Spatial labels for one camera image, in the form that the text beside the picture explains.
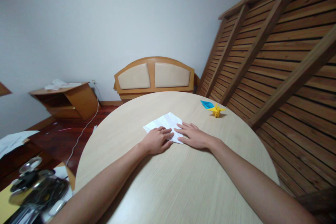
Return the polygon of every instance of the wooden nightstand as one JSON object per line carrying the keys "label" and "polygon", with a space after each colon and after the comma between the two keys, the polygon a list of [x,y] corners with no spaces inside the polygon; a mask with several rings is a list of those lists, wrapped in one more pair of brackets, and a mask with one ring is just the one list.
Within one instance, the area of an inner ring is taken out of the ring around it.
{"label": "wooden nightstand", "polygon": [[29,94],[40,101],[56,118],[86,120],[97,111],[97,98],[89,82],[59,90],[46,91],[42,88]]}

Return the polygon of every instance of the yellow origami crane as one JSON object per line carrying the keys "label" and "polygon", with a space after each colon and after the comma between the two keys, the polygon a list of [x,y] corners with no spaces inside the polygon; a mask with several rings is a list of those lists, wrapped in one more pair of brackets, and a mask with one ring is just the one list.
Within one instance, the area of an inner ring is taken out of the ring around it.
{"label": "yellow origami crane", "polygon": [[213,114],[213,116],[214,116],[215,118],[218,118],[219,115],[220,115],[220,113],[221,113],[221,111],[224,111],[225,109],[224,109],[224,108],[220,108],[220,107],[218,106],[218,103],[216,103],[216,106],[215,106],[215,107],[213,107],[213,108],[208,108],[208,110],[212,111],[212,114]]}

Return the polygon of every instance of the hand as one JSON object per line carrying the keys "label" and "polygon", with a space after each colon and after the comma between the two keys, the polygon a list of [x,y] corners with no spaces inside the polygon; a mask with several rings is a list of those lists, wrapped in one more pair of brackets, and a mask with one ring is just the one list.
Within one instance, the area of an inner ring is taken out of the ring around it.
{"label": "hand", "polygon": [[139,145],[144,149],[146,154],[161,153],[173,143],[172,141],[167,141],[163,144],[166,139],[171,139],[174,136],[174,133],[170,133],[171,131],[172,129],[166,129],[163,126],[154,128],[148,132]]}
{"label": "hand", "polygon": [[175,128],[174,130],[189,137],[189,139],[179,137],[178,140],[182,143],[190,145],[191,147],[198,149],[209,148],[210,143],[217,139],[216,137],[201,131],[199,128],[197,128],[196,125],[192,123],[187,124],[183,122],[182,124],[183,125],[177,124],[177,126],[179,126],[181,129]]}

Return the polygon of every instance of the beige cushion panel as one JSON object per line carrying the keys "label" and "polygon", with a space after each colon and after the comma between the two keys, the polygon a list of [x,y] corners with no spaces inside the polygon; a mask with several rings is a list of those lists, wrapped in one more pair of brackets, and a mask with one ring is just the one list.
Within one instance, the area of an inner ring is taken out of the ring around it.
{"label": "beige cushion panel", "polygon": [[190,71],[182,67],[168,64],[155,63],[155,87],[170,88],[189,86]]}
{"label": "beige cushion panel", "polygon": [[149,72],[147,63],[134,66],[118,76],[121,89],[149,88]]}

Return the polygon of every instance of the forearm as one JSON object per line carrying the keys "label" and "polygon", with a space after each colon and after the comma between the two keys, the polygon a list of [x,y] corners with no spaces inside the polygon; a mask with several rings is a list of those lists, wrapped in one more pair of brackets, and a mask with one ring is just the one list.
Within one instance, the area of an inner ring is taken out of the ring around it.
{"label": "forearm", "polygon": [[317,223],[295,199],[220,139],[212,141],[209,149],[263,223]]}
{"label": "forearm", "polygon": [[145,155],[143,148],[135,145],[72,197],[51,223],[96,223]]}

